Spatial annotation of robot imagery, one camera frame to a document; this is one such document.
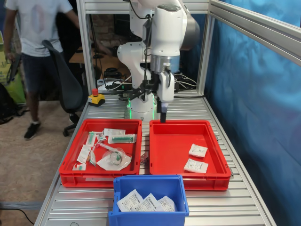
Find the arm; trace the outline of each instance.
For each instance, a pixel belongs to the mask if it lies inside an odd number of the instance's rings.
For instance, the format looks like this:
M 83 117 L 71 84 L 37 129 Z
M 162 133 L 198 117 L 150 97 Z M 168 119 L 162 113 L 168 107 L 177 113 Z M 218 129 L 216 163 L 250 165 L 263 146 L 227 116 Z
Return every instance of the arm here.
M 10 43 L 11 39 L 13 38 L 14 34 L 14 27 L 15 27 L 15 17 L 17 11 L 15 10 L 6 10 L 6 16 L 4 21 L 4 31 L 3 31 L 3 41 L 4 41 L 4 53 L 7 59 L 10 61 L 15 60 L 15 56 L 11 53 L 10 50 Z
M 74 25 L 80 29 L 80 26 L 79 26 L 79 17 L 75 14 L 75 12 L 73 10 L 70 10 L 69 12 L 65 13 L 66 16 L 74 23 Z M 93 34 L 92 32 L 90 31 L 89 32 L 89 36 L 90 36 L 90 39 L 93 40 Z M 100 51 L 106 53 L 107 55 L 109 56 L 112 56 L 112 53 L 111 51 L 106 48 L 103 44 L 101 44 L 98 40 L 96 41 L 97 42 L 97 46 L 99 48 Z

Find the table surface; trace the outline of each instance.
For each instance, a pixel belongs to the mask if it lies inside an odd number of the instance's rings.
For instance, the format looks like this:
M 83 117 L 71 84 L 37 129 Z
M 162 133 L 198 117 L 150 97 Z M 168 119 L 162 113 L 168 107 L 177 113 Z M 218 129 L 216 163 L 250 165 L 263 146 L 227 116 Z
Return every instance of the table surface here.
M 196 96 L 187 90 L 177 96 Z M 126 102 L 118 96 L 106 96 L 100 107 L 86 105 L 67 147 L 85 119 L 123 119 Z M 275 226 L 258 190 L 247 173 L 234 147 L 218 122 L 206 98 L 175 99 L 168 107 L 168 120 L 208 120 L 222 153 L 232 171 L 227 191 L 186 191 L 190 215 L 185 226 Z M 141 155 L 149 156 L 149 123 L 143 122 Z M 149 174 L 149 165 L 140 166 L 140 174 Z M 66 188 L 57 171 L 42 205 L 35 226 L 108 226 L 108 212 L 113 206 L 113 189 Z
M 97 60 L 97 62 L 96 59 L 93 59 L 93 56 L 95 55 L 94 48 L 91 48 L 91 52 L 92 52 L 93 65 L 94 66 L 97 65 L 97 67 L 100 69 L 99 59 Z M 103 56 L 103 58 L 100 59 L 102 63 L 103 71 L 105 71 L 107 68 L 115 67 L 118 69 L 119 72 L 125 74 L 125 77 L 128 77 L 131 74 L 127 66 L 121 63 L 118 57 L 108 56 L 105 54 L 99 54 L 99 55 Z M 73 56 L 69 60 L 69 63 L 85 64 L 84 54 L 82 52 L 73 54 Z

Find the blue plastic crate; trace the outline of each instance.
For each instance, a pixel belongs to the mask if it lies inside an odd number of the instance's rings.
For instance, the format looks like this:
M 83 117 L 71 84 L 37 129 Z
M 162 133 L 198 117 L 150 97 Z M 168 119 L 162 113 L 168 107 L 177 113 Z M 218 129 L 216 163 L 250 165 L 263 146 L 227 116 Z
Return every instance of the blue plastic crate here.
M 157 200 L 167 195 L 177 212 L 121 212 L 118 200 L 134 189 L 145 198 L 152 193 Z M 110 226 L 184 226 L 189 208 L 182 176 L 125 176 L 114 179 L 114 205 L 109 212 Z

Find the red plastic crate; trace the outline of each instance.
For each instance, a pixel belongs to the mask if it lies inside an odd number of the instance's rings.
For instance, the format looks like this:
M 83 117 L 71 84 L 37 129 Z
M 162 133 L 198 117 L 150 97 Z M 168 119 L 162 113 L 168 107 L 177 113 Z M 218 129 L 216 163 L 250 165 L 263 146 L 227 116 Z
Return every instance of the red plastic crate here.
M 132 157 L 131 163 L 120 171 L 106 171 L 99 165 L 87 163 L 85 171 L 72 170 L 77 162 L 81 148 L 86 144 L 89 131 L 101 132 L 104 128 L 125 129 L 126 134 L 137 134 L 134 144 L 109 144 L 112 147 L 122 148 L 128 156 Z M 86 119 L 83 121 L 74 141 L 59 169 L 62 184 L 65 187 L 113 187 L 116 177 L 125 175 L 139 175 L 140 155 L 142 142 L 142 121 L 133 119 Z M 96 162 L 102 159 L 107 149 L 103 147 L 94 150 Z
M 204 158 L 189 155 L 191 145 L 207 147 Z M 206 173 L 184 170 L 188 159 L 208 163 Z M 182 175 L 186 190 L 227 190 L 231 171 L 205 120 L 150 121 L 150 173 Z

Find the office chair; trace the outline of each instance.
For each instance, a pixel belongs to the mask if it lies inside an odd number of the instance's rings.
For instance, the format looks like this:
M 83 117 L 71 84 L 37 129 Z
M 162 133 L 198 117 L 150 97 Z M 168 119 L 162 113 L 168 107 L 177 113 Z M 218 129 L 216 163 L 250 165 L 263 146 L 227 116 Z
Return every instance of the office chair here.
M 66 137 L 69 135 L 69 130 L 76 128 L 79 121 L 76 112 L 83 111 L 88 99 L 88 93 L 76 80 L 61 53 L 54 49 L 48 40 L 44 40 L 42 44 L 49 50 L 55 63 L 59 77 L 56 80 L 59 83 L 61 106 L 70 115 L 70 120 L 73 122 L 72 125 L 64 128 L 63 135 Z

